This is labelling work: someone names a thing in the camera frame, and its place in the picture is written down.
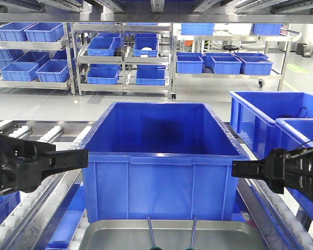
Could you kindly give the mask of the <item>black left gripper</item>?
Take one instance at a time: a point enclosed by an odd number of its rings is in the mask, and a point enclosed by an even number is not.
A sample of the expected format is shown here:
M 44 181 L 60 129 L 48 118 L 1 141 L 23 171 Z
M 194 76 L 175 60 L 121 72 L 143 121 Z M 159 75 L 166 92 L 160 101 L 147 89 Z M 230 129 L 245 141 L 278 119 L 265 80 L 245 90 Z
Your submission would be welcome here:
M 0 133 L 0 196 L 31 193 L 49 176 L 88 166 L 87 149 L 56 151 L 50 143 Z

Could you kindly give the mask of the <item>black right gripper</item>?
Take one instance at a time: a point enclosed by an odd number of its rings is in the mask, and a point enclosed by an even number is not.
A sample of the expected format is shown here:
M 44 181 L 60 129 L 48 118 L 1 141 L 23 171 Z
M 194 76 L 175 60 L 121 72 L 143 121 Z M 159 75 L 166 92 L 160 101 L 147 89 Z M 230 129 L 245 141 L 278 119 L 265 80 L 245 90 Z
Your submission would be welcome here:
M 313 148 L 274 149 L 264 160 L 234 160 L 232 176 L 264 180 L 271 191 L 298 190 L 313 201 Z

